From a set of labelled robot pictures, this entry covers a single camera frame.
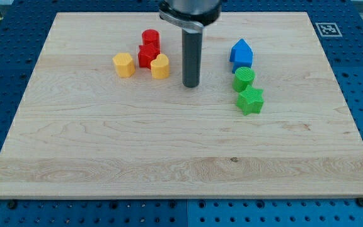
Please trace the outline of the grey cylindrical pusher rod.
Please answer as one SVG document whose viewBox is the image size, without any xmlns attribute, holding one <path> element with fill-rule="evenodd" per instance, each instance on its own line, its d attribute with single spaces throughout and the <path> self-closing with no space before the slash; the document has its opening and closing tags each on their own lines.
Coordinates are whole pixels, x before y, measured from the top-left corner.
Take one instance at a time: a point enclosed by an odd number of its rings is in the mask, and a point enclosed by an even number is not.
<svg viewBox="0 0 363 227">
<path fill-rule="evenodd" d="M 202 34 L 182 30 L 182 82 L 188 88 L 200 83 Z"/>
</svg>

